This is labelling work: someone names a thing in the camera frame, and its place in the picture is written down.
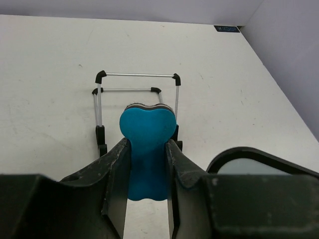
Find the small black-framed whiteboard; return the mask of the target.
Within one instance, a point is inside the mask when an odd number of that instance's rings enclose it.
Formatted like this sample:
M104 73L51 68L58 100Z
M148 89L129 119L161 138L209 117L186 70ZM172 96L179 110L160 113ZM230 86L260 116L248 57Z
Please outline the small black-framed whiteboard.
M206 170L210 174L309 175L319 174L252 147L234 147L213 158Z

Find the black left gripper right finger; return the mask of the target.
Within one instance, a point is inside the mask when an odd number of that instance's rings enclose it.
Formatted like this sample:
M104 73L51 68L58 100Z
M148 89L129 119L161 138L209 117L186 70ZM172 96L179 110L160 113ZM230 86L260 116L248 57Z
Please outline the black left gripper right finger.
M210 174L165 145L172 239L316 239L319 178Z

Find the blue bone-shaped eraser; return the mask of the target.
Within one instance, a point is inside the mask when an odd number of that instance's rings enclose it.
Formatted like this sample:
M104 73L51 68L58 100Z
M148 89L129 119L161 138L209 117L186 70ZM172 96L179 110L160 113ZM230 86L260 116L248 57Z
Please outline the blue bone-shaped eraser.
M173 110L165 104L130 104L119 126L131 144L129 200L166 200L165 144L177 126Z

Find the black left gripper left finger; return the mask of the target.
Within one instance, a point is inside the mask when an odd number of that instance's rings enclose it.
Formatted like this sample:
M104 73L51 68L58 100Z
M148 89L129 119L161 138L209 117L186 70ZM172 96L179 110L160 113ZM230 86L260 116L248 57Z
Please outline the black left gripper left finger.
M1 175L1 238L121 239L130 163L131 145L122 139L61 181L40 174Z

